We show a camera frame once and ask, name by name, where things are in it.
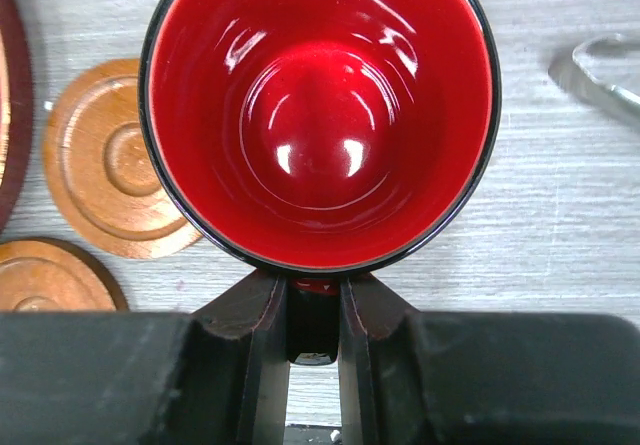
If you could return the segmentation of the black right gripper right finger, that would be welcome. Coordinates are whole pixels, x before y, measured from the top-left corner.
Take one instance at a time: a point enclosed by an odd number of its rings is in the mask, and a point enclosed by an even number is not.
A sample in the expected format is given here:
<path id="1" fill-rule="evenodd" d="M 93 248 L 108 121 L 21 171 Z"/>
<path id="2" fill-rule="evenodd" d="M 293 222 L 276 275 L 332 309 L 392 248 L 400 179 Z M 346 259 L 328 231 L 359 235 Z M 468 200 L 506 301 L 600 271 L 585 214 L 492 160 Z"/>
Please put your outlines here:
<path id="1" fill-rule="evenodd" d="M 341 283 L 339 387 L 345 444 L 417 442 L 417 382 L 404 325 L 415 311 L 370 273 Z"/>

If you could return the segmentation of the red ceramic mug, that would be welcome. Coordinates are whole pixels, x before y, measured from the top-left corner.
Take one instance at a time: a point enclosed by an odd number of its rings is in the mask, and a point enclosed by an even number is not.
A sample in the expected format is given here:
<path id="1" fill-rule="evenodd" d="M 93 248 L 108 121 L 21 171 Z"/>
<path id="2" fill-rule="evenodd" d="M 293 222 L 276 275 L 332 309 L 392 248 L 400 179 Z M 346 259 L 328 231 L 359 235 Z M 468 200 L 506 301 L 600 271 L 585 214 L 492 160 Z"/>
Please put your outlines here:
<path id="1" fill-rule="evenodd" d="M 434 239 L 501 113 L 479 0 L 159 0 L 139 69 L 151 163 L 229 255 L 289 279 L 287 356 L 333 361 L 338 281 Z"/>

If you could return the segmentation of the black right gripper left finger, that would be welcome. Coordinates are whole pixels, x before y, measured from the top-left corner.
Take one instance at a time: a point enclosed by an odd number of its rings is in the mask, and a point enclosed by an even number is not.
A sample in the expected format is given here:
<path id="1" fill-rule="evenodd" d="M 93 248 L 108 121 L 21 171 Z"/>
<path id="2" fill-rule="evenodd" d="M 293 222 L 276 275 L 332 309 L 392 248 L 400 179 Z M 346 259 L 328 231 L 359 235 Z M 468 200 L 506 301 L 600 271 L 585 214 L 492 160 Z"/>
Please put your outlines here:
<path id="1" fill-rule="evenodd" d="M 281 444 L 290 365 L 285 280 L 256 270 L 193 313 L 206 338 L 196 364 L 211 444 Z"/>

